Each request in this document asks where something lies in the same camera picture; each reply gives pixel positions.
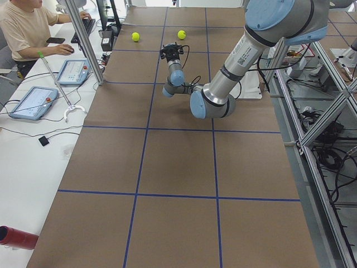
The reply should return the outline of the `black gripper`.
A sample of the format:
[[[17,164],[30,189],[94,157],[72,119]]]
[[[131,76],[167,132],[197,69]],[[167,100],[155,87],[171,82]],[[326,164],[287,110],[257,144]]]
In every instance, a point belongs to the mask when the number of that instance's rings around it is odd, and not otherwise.
[[[184,54],[183,46],[175,43],[163,45],[160,50],[161,59],[166,60],[179,60],[180,55]]]

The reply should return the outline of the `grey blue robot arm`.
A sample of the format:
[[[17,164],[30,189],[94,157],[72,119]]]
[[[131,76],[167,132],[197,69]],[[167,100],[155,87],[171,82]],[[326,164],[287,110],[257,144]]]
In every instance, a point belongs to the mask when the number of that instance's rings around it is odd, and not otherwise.
[[[162,93],[190,96],[191,113],[200,119],[224,118],[235,110],[230,94],[246,72],[268,47],[280,39],[287,45],[308,44],[327,34],[328,1],[249,1],[245,10],[244,34],[210,83],[185,82],[180,62],[183,47],[177,43],[164,46],[160,57],[168,63],[169,75]]]

